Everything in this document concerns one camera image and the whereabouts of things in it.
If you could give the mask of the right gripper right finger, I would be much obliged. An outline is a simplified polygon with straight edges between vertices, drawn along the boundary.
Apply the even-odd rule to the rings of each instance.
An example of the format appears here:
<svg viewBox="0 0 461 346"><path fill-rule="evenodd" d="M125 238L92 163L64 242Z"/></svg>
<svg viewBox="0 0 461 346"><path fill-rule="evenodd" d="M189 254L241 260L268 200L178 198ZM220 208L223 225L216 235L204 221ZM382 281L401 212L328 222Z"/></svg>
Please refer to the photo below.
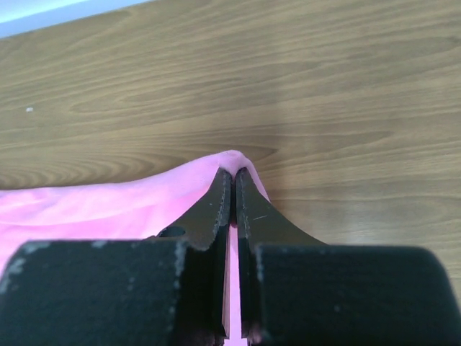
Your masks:
<svg viewBox="0 0 461 346"><path fill-rule="evenodd" d="M422 247L329 245L235 178L241 334L250 345L458 345L447 273Z"/></svg>

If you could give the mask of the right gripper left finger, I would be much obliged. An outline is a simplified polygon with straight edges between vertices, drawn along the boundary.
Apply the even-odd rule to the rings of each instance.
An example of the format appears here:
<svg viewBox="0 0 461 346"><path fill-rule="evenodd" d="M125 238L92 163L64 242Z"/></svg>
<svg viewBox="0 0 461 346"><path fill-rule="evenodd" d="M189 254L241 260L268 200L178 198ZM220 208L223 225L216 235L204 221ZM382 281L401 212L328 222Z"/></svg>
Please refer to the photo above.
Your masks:
<svg viewBox="0 0 461 346"><path fill-rule="evenodd" d="M1 277L3 345L222 345L231 175L158 236L23 244Z"/></svg>

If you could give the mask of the pink t shirt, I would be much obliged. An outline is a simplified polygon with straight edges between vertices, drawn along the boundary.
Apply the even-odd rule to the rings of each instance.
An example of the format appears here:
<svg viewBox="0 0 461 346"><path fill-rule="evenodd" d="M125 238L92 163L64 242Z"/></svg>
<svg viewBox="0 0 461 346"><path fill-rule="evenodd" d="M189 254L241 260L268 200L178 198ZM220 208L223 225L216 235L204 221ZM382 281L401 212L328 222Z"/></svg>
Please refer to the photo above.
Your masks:
<svg viewBox="0 0 461 346"><path fill-rule="evenodd" d="M209 189L219 169L233 183L249 170L259 192L264 186L254 165L238 151L205 156L170 171L132 182L79 187L43 187L1 193L1 277L13 254L29 241L144 240L189 210ZM236 228L228 229L225 261L225 322L239 315ZM229 344L228 335L222 345Z"/></svg>

